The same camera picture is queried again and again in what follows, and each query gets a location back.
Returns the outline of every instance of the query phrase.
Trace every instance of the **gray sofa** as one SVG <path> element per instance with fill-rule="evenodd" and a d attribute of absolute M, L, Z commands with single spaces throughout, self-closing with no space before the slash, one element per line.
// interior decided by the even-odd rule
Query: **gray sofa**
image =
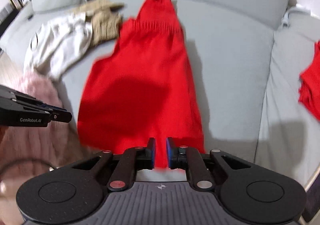
<path fill-rule="evenodd" d="M 125 18 L 144 0 L 124 2 Z M 306 188 L 320 162 L 320 124 L 298 103 L 299 73 L 313 58 L 320 21 L 290 14 L 289 0 L 173 0 L 185 30 L 206 150 L 219 148 L 296 179 Z M 0 40 L 23 67 L 31 37 L 42 23 L 69 8 L 33 14 L 27 5 Z M 76 128 L 82 90 L 92 63 L 112 52 L 115 42 L 88 51 L 57 83 Z M 140 179 L 181 179 L 180 172 L 145 172 Z"/>

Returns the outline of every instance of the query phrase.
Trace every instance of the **wooden floor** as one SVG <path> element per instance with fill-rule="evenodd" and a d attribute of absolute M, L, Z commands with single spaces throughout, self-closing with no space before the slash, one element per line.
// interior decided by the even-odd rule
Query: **wooden floor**
<path fill-rule="evenodd" d="M 22 75 L 22 70 L 10 60 L 6 53 L 0 55 L 0 84 L 10 86 L 10 83 Z"/>

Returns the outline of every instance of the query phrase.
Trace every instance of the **sofa seat cushion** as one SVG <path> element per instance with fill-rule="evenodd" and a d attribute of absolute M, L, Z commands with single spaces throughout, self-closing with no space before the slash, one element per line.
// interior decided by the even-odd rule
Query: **sofa seat cushion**
<path fill-rule="evenodd" d="M 292 13 L 289 23 L 274 34 L 255 163 L 304 186 L 320 162 L 320 124 L 298 103 L 299 74 L 313 60 L 320 20 Z"/>
<path fill-rule="evenodd" d="M 137 15 L 144 0 L 111 1 L 126 4 L 121 13 L 127 18 Z M 219 148 L 253 161 L 269 75 L 273 30 L 220 6 L 193 0 L 173 0 L 173 3 L 185 30 L 206 149 Z M 14 22 L 10 26 L 23 28 L 11 33 L 7 40 L 5 48 L 13 60 L 23 65 L 28 42 L 20 42 L 20 39 L 29 40 L 40 27 L 39 21 L 46 21 L 52 15 L 36 14 L 31 21 L 25 20 L 19 26 Z M 58 84 L 59 95 L 74 116 L 73 124 L 77 120 L 82 90 L 92 63 L 100 56 L 110 55 L 114 43 L 106 42 L 89 50 Z"/>

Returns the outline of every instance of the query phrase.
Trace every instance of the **black cable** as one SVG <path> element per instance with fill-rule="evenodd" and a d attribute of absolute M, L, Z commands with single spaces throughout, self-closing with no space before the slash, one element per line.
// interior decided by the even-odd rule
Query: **black cable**
<path fill-rule="evenodd" d="M 46 165 L 48 167 L 51 167 L 52 169 L 57 169 L 56 167 L 53 167 L 49 162 L 46 162 L 44 160 L 41 159 L 37 159 L 37 158 L 19 158 L 16 159 L 14 161 L 11 161 L 7 164 L 5 164 L 3 167 L 0 168 L 0 176 L 4 174 L 5 171 L 7 171 L 9 168 L 20 164 L 20 163 L 24 163 L 24 162 L 38 162 L 40 164 Z"/>

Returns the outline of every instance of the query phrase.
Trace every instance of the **white garment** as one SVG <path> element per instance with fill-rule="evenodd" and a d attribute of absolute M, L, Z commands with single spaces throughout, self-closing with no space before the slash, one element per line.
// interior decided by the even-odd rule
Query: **white garment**
<path fill-rule="evenodd" d="M 85 18 L 85 13 L 70 14 L 43 24 L 30 41 L 24 71 L 36 70 L 53 81 L 59 80 L 89 48 L 92 25 Z"/>

